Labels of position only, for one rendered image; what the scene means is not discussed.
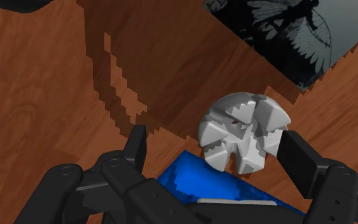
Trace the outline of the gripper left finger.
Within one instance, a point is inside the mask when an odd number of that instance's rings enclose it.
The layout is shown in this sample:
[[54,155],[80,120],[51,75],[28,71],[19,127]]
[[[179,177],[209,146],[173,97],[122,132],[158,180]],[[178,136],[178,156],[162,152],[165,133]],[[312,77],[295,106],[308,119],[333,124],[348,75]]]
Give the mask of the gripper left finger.
[[78,164],[50,168],[13,224],[86,224],[111,213],[114,224],[198,224],[197,217],[142,168],[146,126],[135,125],[121,151],[103,153],[84,171]]

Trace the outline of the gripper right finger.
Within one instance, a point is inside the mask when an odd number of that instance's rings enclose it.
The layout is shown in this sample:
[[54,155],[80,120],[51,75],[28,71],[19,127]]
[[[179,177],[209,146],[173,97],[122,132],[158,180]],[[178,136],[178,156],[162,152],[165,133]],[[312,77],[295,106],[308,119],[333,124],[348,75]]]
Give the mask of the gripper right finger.
[[312,203],[303,224],[358,223],[358,173],[322,157],[296,131],[285,130],[277,160],[304,199]]

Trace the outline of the blue flat book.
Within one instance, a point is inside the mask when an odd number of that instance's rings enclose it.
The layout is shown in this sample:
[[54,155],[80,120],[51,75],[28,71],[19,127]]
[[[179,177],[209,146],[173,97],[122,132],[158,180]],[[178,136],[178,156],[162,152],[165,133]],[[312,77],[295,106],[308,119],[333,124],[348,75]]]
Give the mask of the blue flat book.
[[228,172],[213,169],[204,159],[184,150],[157,178],[183,204],[198,199],[271,200],[303,212]]

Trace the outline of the white segmented round object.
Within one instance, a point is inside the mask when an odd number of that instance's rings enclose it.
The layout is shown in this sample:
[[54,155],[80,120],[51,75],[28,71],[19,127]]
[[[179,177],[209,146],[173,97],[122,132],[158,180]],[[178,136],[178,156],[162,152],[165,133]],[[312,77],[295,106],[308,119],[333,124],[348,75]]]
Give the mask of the white segmented round object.
[[265,166],[267,154],[277,155],[283,131],[291,119],[272,98],[237,92],[216,101],[198,126],[198,142],[205,161],[224,171],[232,155],[238,174]]

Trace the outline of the dark book with wing picture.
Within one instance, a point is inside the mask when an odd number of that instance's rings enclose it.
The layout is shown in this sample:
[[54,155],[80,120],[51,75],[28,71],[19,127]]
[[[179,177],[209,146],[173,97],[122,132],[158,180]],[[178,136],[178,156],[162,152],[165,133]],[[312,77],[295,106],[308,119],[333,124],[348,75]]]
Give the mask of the dark book with wing picture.
[[203,0],[202,6],[301,90],[358,44],[358,0]]

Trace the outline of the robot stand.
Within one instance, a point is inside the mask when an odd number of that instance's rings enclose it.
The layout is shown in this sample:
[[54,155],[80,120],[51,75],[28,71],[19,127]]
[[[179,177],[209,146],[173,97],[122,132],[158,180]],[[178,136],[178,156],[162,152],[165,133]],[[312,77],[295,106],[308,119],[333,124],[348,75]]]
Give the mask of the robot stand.
[[0,0],[0,9],[18,13],[32,13],[54,0]]

